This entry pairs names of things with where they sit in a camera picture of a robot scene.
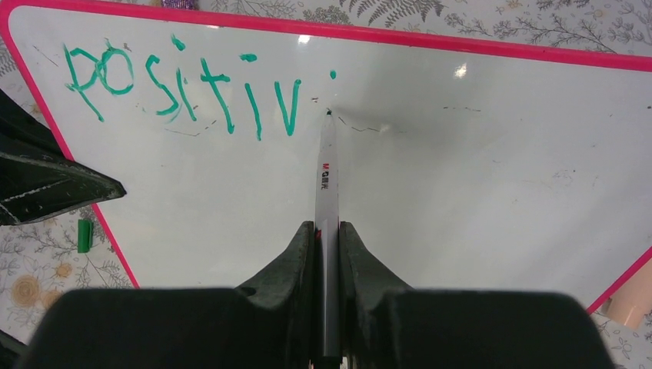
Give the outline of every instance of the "green marker cap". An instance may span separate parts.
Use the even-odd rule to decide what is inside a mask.
[[[93,243],[93,223],[85,219],[77,222],[77,252],[85,254],[91,250]]]

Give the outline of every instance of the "pink whiteboard frame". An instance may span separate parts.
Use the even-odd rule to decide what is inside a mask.
[[[65,143],[48,106],[45,104],[34,79],[29,74],[27,66],[14,43],[9,31],[9,16],[18,6],[30,5],[41,8],[54,8],[77,12],[88,12],[103,15],[120,15],[132,18],[156,19],[161,21],[184,22],[199,25],[219,25],[222,27],[246,28],[259,31],[284,32],[297,35],[315,35],[330,38],[340,38],[365,42],[379,42],[393,45],[404,45],[419,48],[434,48],[453,52],[470,52],[474,54],[522,58],[544,62],[586,65],[593,67],[627,69],[631,71],[652,72],[652,58],[616,55],[596,52],[584,52],[562,48],[549,48],[535,45],[494,42],[472,38],[458,38],[439,35],[424,35],[407,32],[397,32],[386,29],[364,28],[345,25],[325,25],[309,22],[257,18],[243,15],[230,15],[211,12],[197,12],[166,8],[155,8],[145,5],[118,4],[113,2],[79,1],[79,0],[2,0],[0,2],[0,35],[5,40],[8,50],[12,53],[18,70],[27,82],[30,92],[34,95],[38,106],[48,122],[61,150],[66,158],[74,160],[70,149]],[[129,279],[138,287],[138,282],[122,254],[99,206],[93,209],[111,241],[115,253],[125,268]],[[634,262],[597,300],[587,309],[589,313],[600,307],[620,286],[634,275],[652,258],[652,247]]]

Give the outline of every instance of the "purple object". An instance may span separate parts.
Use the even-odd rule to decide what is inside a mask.
[[[161,0],[163,8],[195,10],[195,0]]]

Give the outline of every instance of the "floral tablecloth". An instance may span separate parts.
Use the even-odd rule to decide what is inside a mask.
[[[161,0],[128,2],[161,6]],[[652,0],[199,0],[198,7],[207,12],[652,56]],[[0,88],[42,121],[4,42]],[[94,246],[88,254],[76,251],[79,218],[95,223]],[[0,228],[0,329],[27,342],[62,292],[86,287],[131,287],[90,208],[41,224]],[[621,367],[652,369],[652,314],[638,331],[599,314],[594,320]]]

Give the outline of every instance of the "whiteboard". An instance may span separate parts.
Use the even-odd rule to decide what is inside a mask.
[[[68,0],[0,16],[66,154],[127,189],[98,210],[142,287],[278,255],[314,217],[326,108],[341,219],[415,287],[588,306],[652,243],[652,59]]]

